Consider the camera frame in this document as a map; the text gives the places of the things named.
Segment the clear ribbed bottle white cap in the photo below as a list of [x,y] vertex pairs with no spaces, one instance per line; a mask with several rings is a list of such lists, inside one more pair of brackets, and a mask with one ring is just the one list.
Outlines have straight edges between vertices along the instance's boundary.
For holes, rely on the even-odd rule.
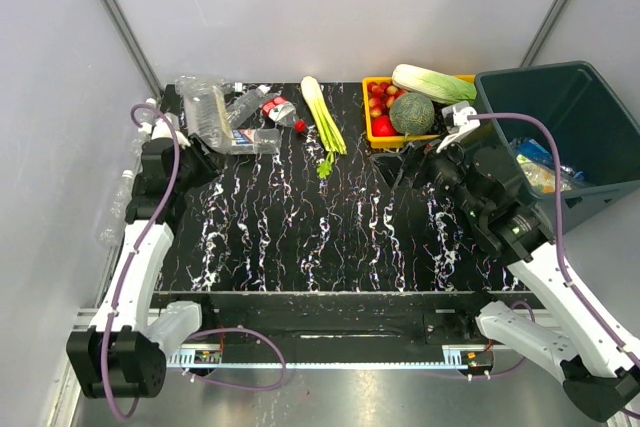
[[214,151],[222,152],[225,140],[231,138],[231,128],[227,121],[226,98],[220,91],[180,95],[188,133],[199,135]]

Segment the clear bottle blue red label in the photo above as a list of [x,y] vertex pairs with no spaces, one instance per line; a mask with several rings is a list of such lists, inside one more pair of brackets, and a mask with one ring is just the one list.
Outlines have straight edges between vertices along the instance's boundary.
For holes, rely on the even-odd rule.
[[231,138],[225,140],[221,150],[229,155],[274,155],[281,147],[281,133],[278,129],[237,129],[231,131]]

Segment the blue label crushed bottle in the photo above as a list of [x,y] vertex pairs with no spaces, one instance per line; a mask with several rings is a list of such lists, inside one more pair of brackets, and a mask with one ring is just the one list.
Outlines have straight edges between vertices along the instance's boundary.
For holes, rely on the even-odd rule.
[[[550,150],[543,147],[539,142],[530,137],[516,138],[510,142],[516,157],[524,163],[535,163],[550,170],[555,168],[555,162]],[[584,182],[587,180],[583,171],[577,170],[570,165],[560,166],[562,173],[569,178]]]

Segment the large clear square bottle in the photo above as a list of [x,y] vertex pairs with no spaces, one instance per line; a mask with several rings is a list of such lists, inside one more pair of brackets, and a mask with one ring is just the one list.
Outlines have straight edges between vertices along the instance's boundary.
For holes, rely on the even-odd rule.
[[524,172],[524,175],[531,187],[539,193],[551,194],[556,190],[555,172],[529,159],[528,157],[518,154],[516,160]]

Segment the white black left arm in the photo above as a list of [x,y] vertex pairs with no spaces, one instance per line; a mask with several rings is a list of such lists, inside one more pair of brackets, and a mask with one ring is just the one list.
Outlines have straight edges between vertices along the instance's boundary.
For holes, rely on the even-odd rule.
[[151,300],[190,190],[221,172],[214,152],[197,135],[176,148],[171,136],[147,141],[141,169],[125,196],[124,237],[111,284],[83,331],[69,335],[66,352],[82,393],[103,398],[153,398],[164,384],[167,360],[189,336],[205,342],[217,319],[192,301],[149,317]]

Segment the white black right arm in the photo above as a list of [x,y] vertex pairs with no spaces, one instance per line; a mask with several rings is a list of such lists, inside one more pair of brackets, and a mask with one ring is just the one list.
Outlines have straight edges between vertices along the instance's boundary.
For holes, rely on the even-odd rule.
[[409,180],[436,188],[466,217],[474,241],[507,264],[561,331],[516,314],[504,302],[479,294],[459,313],[457,335],[502,343],[554,377],[585,416],[607,422],[639,395],[639,340],[604,307],[570,266],[545,213],[519,198],[525,180],[509,151],[482,147],[473,153],[454,143],[407,145],[372,155],[390,188]]

